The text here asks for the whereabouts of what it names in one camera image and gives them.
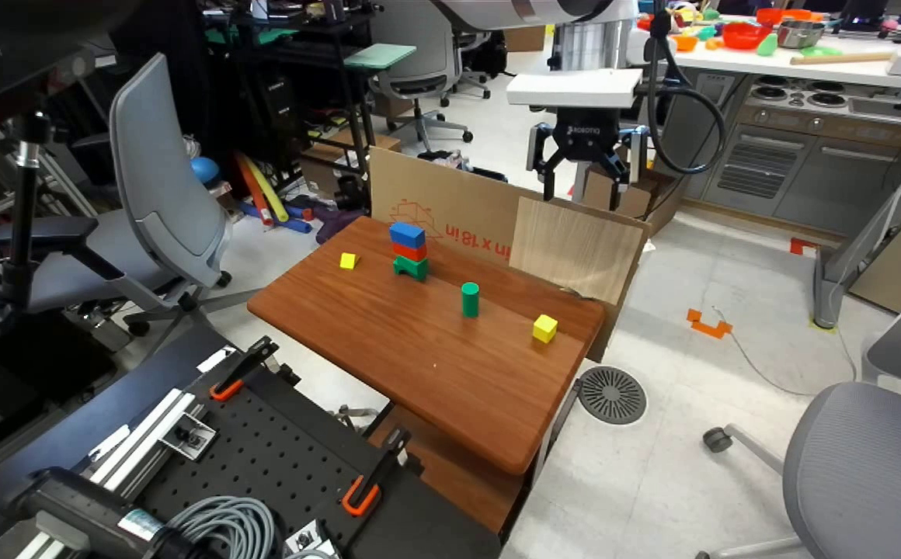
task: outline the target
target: orange clip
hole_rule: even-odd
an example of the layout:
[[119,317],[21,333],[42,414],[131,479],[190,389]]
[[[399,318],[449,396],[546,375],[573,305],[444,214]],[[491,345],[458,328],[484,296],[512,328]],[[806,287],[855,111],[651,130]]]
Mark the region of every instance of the orange clip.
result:
[[362,476],[355,479],[355,485],[347,487],[347,493],[340,500],[340,506],[351,519],[365,519],[376,509],[376,502],[382,500],[382,487],[371,485],[361,502],[351,502],[351,498],[361,491],[361,485],[362,485]]
[[226,401],[232,401],[240,391],[242,391],[242,379],[236,379],[236,383],[226,384],[223,391],[218,391],[218,384],[207,384],[207,396],[210,396],[215,404],[226,404]]
[[685,318],[690,318],[690,326],[695,333],[706,333],[708,337],[724,337],[724,334],[734,333],[734,326],[728,318],[722,318],[722,323],[701,323],[701,313],[695,307],[690,307]]

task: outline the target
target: orange object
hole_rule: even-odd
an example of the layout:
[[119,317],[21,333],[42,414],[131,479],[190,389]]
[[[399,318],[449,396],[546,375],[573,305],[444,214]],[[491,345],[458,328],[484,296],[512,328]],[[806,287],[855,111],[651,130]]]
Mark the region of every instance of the orange object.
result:
[[236,379],[236,383],[226,384],[223,391],[218,391],[218,384],[210,384],[210,389],[207,389],[207,396],[210,396],[215,404],[226,404],[226,401],[232,401],[240,391],[242,391],[242,379]]
[[820,15],[815,9],[786,9],[782,17],[820,20]]
[[250,192],[253,212],[262,214],[262,221],[267,226],[273,226],[273,214],[267,209],[265,188],[262,188],[258,177],[250,173],[250,168],[245,164],[245,154],[236,154],[236,171],[240,171],[245,188]]
[[769,31],[773,23],[780,23],[782,15],[786,15],[786,9],[759,9],[759,11],[754,11],[759,23],[768,28],[768,31]]
[[728,337],[734,333],[734,326],[728,318],[722,323],[701,323],[701,309],[690,307],[685,313],[690,326],[708,337]]
[[675,48],[690,51],[695,48],[699,36],[695,35],[675,35]]
[[419,245],[419,248],[396,245],[396,243],[391,243],[391,245],[393,245],[393,254],[399,254],[399,257],[424,260],[424,245]]
[[724,23],[724,45],[728,48],[759,48],[763,31],[759,23],[729,20]]
[[345,491],[345,500],[340,500],[340,506],[351,519],[365,519],[376,509],[376,502],[382,500],[382,487],[371,485],[361,502],[351,502],[355,493],[361,491],[361,485],[362,485],[362,476],[357,476],[357,480]]

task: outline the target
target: red block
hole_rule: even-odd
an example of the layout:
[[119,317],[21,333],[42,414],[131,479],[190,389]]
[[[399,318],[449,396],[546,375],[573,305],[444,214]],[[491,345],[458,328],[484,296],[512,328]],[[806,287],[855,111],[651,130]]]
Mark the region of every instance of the red block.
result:
[[411,248],[411,245],[396,245],[391,243],[393,254],[411,257],[411,260],[424,260],[424,245]]

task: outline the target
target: chair backrest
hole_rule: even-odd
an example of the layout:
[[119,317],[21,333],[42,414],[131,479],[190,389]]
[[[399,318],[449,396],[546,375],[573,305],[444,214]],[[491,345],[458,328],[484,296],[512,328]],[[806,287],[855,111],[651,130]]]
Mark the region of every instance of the chair backrest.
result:
[[143,248],[210,285],[226,221],[190,168],[160,51],[115,94],[109,143],[119,194]]
[[368,17],[376,43],[413,43],[415,51],[388,68],[391,82],[452,73],[452,28],[432,0],[378,0]]

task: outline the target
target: orange part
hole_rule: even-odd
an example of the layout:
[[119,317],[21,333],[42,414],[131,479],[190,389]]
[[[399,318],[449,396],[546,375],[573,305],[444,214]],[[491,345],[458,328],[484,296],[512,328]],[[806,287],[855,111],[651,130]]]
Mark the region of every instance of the orange part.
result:
[[351,502],[351,498],[357,493],[361,485],[362,485],[362,476],[357,476],[355,485],[337,500],[351,519],[365,519],[376,509],[376,502],[382,500],[382,487],[376,485],[365,491],[365,498],[361,502]]
[[690,326],[695,333],[712,334],[712,337],[724,337],[724,334],[734,333],[734,326],[728,318],[722,318],[722,323],[701,323],[701,313],[695,307],[690,307],[685,318],[690,318]]
[[786,9],[782,17],[820,20],[820,15],[815,9]]
[[419,245],[419,248],[396,245],[396,243],[391,243],[391,245],[393,245],[393,254],[399,254],[399,257],[424,260],[424,245]]
[[699,36],[695,35],[675,35],[675,48],[690,51],[695,48]]
[[242,379],[236,379],[232,384],[226,384],[223,391],[215,391],[218,384],[210,384],[207,389],[207,396],[215,401],[215,404],[226,404],[226,401],[232,401],[240,391],[242,391]]

